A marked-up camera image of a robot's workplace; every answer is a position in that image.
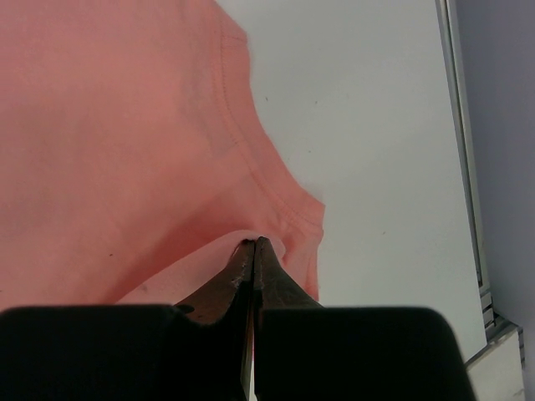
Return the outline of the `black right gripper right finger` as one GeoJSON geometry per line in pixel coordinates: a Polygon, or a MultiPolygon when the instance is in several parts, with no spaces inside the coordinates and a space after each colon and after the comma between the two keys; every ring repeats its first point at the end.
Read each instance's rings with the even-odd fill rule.
{"type": "Polygon", "coordinates": [[[266,237],[256,241],[252,267],[255,395],[289,400],[300,350],[298,324],[322,306],[286,273],[266,237]]]}

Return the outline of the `pink t shirt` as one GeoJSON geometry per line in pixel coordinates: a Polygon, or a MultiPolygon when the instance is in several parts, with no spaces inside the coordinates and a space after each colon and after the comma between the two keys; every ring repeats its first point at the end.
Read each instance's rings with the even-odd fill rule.
{"type": "Polygon", "coordinates": [[[2,308],[179,302],[260,236],[316,296],[323,217],[217,3],[2,2],[2,308]]]}

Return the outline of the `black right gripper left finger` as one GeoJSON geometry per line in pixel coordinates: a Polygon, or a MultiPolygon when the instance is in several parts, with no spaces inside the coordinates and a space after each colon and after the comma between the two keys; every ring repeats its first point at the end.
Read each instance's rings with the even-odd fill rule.
{"type": "Polygon", "coordinates": [[[158,390],[163,400],[248,400],[252,372],[254,241],[176,304],[158,390]]]}

